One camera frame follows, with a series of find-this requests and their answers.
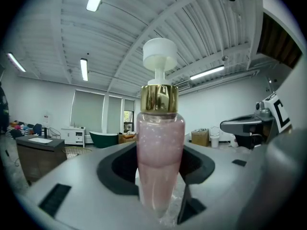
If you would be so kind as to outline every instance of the floor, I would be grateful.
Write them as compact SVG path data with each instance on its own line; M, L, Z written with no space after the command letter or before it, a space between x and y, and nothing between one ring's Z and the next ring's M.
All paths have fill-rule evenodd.
M86 148L90 150L97 149L93 145L87 145ZM215 149L223 151L231 151L231 152L240 152L240 153L251 152L250 150L244 147L232 148L228 143L220 143L219 147ZM0 155L4 166L4 171L7 175L9 183L11 184L12 190L15 193L24 195L29 186L28 183L26 182L24 173L22 171L22 168L18 160L17 147L14 139L1 135ZM166 226L167 228L172 228L176 225L184 193L184 188L185 188L185 183L180 174L178 174L177 184L172 194L170 206L165 215L162 218L158 219L158 221L160 221L160 223Z

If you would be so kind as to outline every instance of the air vent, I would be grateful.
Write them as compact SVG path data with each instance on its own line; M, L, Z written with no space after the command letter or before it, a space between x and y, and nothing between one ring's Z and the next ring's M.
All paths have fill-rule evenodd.
M191 88L191 85L188 82L184 82L184 83L177 84L176 87L178 87L179 91L182 91L182 90Z

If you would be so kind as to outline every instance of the green bathtub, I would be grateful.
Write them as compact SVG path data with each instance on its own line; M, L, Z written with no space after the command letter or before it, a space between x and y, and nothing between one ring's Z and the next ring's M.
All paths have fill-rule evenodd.
M93 131L89 133L97 148L107 148L118 144L118 134L105 134Z

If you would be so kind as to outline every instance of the pink bottle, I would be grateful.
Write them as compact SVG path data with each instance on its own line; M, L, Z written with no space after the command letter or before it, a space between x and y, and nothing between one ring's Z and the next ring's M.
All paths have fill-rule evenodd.
M164 38L148 41L143 63L156 79L141 91L137 117L137 156L141 202L158 217L166 212L180 168L185 122L177 113L178 88L164 79L164 70L177 64L176 45Z

